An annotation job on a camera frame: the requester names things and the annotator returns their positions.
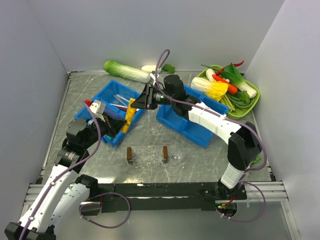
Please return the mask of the yellow capped tube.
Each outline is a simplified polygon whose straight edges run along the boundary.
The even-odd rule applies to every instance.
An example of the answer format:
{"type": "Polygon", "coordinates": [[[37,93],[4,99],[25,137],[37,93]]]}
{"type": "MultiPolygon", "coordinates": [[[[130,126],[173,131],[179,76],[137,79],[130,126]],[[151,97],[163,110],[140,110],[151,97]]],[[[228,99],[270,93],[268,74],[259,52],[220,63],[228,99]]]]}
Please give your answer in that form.
{"type": "Polygon", "coordinates": [[[133,121],[133,118],[135,116],[135,113],[137,112],[137,109],[132,107],[132,103],[135,101],[134,98],[130,98],[129,103],[128,103],[128,107],[127,107],[127,111],[126,111],[126,115],[125,115],[125,120],[126,123],[123,125],[123,127],[121,128],[121,132],[126,134],[130,128],[130,125],[133,121]]]}

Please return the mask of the clear plastic cup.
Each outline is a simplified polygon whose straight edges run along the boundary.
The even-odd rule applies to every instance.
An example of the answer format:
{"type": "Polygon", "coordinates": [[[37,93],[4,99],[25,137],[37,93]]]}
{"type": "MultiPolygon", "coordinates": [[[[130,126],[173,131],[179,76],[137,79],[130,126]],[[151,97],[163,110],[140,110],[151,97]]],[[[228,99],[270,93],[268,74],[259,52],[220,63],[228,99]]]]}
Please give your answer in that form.
{"type": "Polygon", "coordinates": [[[168,156],[168,164],[178,166],[184,161],[186,152],[183,149],[170,148],[168,150],[168,156]]]}

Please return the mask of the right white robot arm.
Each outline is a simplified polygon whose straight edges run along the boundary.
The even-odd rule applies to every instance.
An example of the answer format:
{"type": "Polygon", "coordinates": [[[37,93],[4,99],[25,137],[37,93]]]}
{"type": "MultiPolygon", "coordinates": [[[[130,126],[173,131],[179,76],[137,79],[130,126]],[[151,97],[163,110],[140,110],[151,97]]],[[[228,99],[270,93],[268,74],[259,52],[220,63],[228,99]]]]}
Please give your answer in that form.
{"type": "Polygon", "coordinates": [[[133,108],[148,110],[154,110],[159,105],[172,106],[178,116],[206,128],[228,145],[228,165],[218,181],[218,193],[223,199],[230,199],[250,164],[263,149],[255,126],[250,122],[243,125],[233,121],[187,94],[176,74],[164,78],[164,88],[159,86],[158,81],[147,83],[140,96],[130,104],[133,108]]]}

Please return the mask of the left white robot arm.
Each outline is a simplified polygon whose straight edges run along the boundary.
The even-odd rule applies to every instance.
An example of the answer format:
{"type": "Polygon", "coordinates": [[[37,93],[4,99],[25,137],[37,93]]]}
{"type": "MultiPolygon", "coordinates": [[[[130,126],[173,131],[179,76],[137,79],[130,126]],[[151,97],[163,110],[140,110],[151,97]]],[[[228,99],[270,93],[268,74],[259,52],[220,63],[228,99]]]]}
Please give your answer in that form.
{"type": "Polygon", "coordinates": [[[108,115],[73,119],[66,132],[62,149],[47,182],[31,207],[18,222],[10,222],[4,230],[9,240],[55,240],[58,225],[82,201],[93,201],[99,195],[94,177],[79,175],[85,162],[93,155],[93,144],[100,144],[105,135],[114,138],[127,123],[125,119],[108,115]]]}

